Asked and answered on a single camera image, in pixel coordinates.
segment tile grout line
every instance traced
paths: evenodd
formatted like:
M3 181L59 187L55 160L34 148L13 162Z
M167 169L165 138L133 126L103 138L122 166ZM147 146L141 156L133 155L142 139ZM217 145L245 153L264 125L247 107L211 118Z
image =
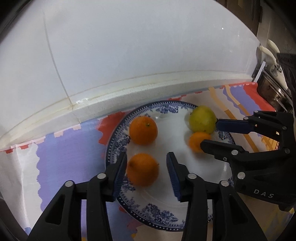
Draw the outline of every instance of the tile grout line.
M72 97L72 96L75 96L77 94L81 94L85 91L88 91L88 90L92 90L92 89L95 89L95 88L98 88L98 87L101 87L101 86L106 86L106 85L109 85L109 84L113 84L113 83L118 83L118 82L121 82L121 81L125 81L125 80L134 80L134 79L137 79L137 78L145 78L145 77L149 77L149 76L157 76L157 75L162 75L162 74L178 74L178 73L183 73L183 72L202 72L202 71L205 71L205 70L182 70L182 71L172 71L172 72L162 72L162 73L156 73L156 74L147 74L147 75L139 75L139 76L136 76L136 77L131 77L131 78L126 78L126 79L120 79L120 80L115 80L115 81L112 81L110 83L106 83L106 84L102 84L102 85L97 85L97 86L94 86L94 87L91 87L89 89L86 89L86 90L83 90L83 91L80 91L80 92L77 92L73 95L70 95L69 97ZM245 74L245 75L248 75L246 73L242 73L242 72L234 72L234 71L223 71L223 70L209 70L211 72L229 72L231 74ZM162 81L162 82L155 82L155 83L148 83L148 84L142 84L142 85L137 85L137 86L133 86L132 88L134 87L140 87L140 86L145 86L145 85L151 85L151 84L158 84L158 83L164 83L164 82L169 82L169 81L173 81L173 80L179 80L180 78L175 78L175 79L172 79L172 80L166 80L166 81ZM229 78L231 80L233 79L238 79L237 77L231 77Z
M45 13L44 13L44 11L43 11L43 24L44 24L44 31L45 31L46 41L47 41L47 44L48 44L48 49L49 49L50 56L51 56L51 58L52 58L52 62L53 62L54 68L55 68L56 73L57 73L57 75L58 75L58 77L59 77L59 80L60 80L60 82L61 82L61 85L62 85L62 87L63 87L63 89L64 89L64 91L65 91L65 93L66 93L66 95L67 95L67 98L69 99L70 104L71 104L71 106L72 106L72 108L73 108L73 103L72 103L72 101L71 101L71 99L70 99L70 97L69 97L69 95L68 95L68 92L67 92L65 86L64 86L64 83L63 83L63 81L62 81L62 79L61 79L61 76L60 76L60 74L59 74L59 71L58 71L58 69L57 69L57 65L56 65L56 63L55 63L54 56L53 56L53 54L52 54L52 49L51 49L51 47L50 47L49 38L48 38L48 33L47 33L47 28L46 28Z
M39 110L39 111L33 113L33 114L30 115L29 117L27 117L27 118L25 118L24 120L22 120L20 123L16 124L16 125L15 125L14 127L12 127L10 130L8 130L7 132L5 132L2 136L0 136L0 139L1 139L3 136L5 136L7 133L9 133L11 130L13 130L15 127L17 127L19 124L21 124L21 123L23 123L24 121L28 120L28 119L31 118L32 116L34 116L34 115L40 113L41 111L45 110L46 108L51 107L51 106L53 106L53 105L55 105L55 104L57 104L57 103L59 103L59 102L65 100L65 99L68 99L68 98L61 99L61 100L59 100L59 101L57 101L57 102L55 102L55 103L53 103L53 104L50 104L49 106L46 106L45 108L43 108L43 109L41 109L41 110Z

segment purple pattern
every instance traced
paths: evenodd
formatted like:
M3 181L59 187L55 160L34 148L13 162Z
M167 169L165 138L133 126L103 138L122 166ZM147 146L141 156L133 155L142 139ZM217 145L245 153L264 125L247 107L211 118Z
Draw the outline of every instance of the purple pattern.
M67 180L85 182L105 171L106 146L98 142L102 137L102 132L96 129L98 123L98 119L86 121L81 129L68 129L60 137L49 134L38 144L36 154L40 158L37 164L40 173L37 181L41 186L38 194L42 199L42 211ZM127 229L132 217L119 211L116 202L107 203L107 209L113 240L132 241L134 231ZM86 237L85 212L86 202L82 202L82 237Z
M30 227L28 227L28 228L25 228L25 233L27 234L27 235L29 235L29 233L31 232L31 228Z
M260 107L255 103L255 101L246 94L243 86L242 87L230 87L231 94L243 107L252 115L254 110L260 110Z
M233 100L228 96L227 94L227 91L226 91L226 88L223 89L223 94L227 97L228 101L232 102L232 104L234 105L235 108L238 108L239 109L239 112L242 114L242 115L246 115L240 108L239 106L233 102Z

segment white tile wall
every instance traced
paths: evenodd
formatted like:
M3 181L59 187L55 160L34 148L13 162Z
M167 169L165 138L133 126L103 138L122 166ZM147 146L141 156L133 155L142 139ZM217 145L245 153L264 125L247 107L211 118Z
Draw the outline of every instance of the white tile wall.
M49 0L44 12L54 59L70 96L159 73L252 74L257 64L259 41L212 0ZM124 88L120 82L117 86Z
M261 45L274 53L273 49L266 44L270 39L277 45L280 52L296 53L296 43L281 18L263 0L260 3L263 15L262 22L259 23L257 38Z
M0 42L0 146L99 113L75 106L82 99L89 100L87 108L94 97L114 96L101 106L108 111L110 103L119 106L115 93L146 93L159 84L175 93L175 81L191 82L187 75L201 81L200 71L249 79L258 45L237 17L212 0L34 0ZM202 86L215 80L221 79L203 79Z
M0 136L66 94L46 41L42 8L33 1L0 43Z

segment blue floral pattern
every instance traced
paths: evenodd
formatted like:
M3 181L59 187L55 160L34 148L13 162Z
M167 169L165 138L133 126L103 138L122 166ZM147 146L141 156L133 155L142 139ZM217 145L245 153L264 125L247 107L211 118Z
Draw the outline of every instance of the blue floral pattern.
M120 152L126 151L126 146L130 143L131 138L128 134L122 132L115 142L113 153L116 154L116 157L119 156Z
M128 208L132 210L137 210L140 206L139 204L135 204L135 200L133 199L133 197L131 197L131 199L126 202L126 204Z
M162 114L171 113L178 113L179 107L177 105L163 105L158 107L155 111L160 112Z
M234 187L233 177L229 178L227 181L232 187Z
M127 145L130 143L128 128L134 118L143 115L151 117L150 113L154 111L161 114L175 114L179 113L180 109L193 110L194 108L196 108L195 105L181 101L160 101L133 110L125 116L111 136L107 147L106 165L115 163L120 152L127 150ZM216 131L215 135L224 142L234 143L232 136L227 132ZM184 229L185 221L178 218L170 210L161 210L157 205L150 202L139 203L137 198L137 187L134 187L127 176L124 176L120 196L117 199L130 215L138 221L156 229L173 232ZM208 214L208 221L211 221L212 218L213 215L211 213Z
M228 140L228 143L230 144L234 143L234 140L229 132L218 131L218 136L222 141Z
M141 215L144 216L147 221L159 225L169 225L170 223L178 221L174 214L166 210L161 212L159 208L152 203L148 203L148 205L142 209Z
M132 183L130 182L130 180L128 179L127 176L123 177L123 184L121 186L121 191L123 191L124 193L126 193L127 191L135 191L136 189L132 186Z

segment plate rim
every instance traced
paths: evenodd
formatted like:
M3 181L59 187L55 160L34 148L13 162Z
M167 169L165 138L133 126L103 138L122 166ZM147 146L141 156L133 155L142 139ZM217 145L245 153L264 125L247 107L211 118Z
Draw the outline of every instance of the plate rim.
M155 102L150 102L147 103L145 105L142 105L138 108L135 108L134 110L130 111L127 115L125 115L122 120L119 122L119 124L117 124L117 126L114 128L112 135L110 136L109 140L108 140L108 145L106 148L106 154L105 154L105 166L107 167L108 165L110 165L109 160L111 159L111 151L110 151L110 157L108 157L108 152L109 149L111 148L112 145L112 140L115 138L119 128L122 126L122 124L124 124L126 122L126 120L133 116L135 113L137 113L139 110L143 109L143 108L147 108L149 106L152 105L156 105L156 104L184 104L184 105L189 105L191 106L193 109L198 107L195 104L191 104L185 101L178 101L178 100L160 100L160 101L155 101ZM235 143L232 135L230 134L230 138L232 139L233 143ZM140 218L139 215L136 216L136 213L134 212L134 210L130 210L127 207L126 201L121 197L121 193L120 195L116 198L116 200L118 201L119 205L130 215L132 216L134 219L136 219L137 221L150 226L152 228L158 229L158 230L164 230L164 231L170 231L170 232L182 232L184 229L180 229L180 228L174 228L174 227L167 227L167 226L163 226L161 224L152 224L151 222L148 222L146 219L144 219L143 217Z

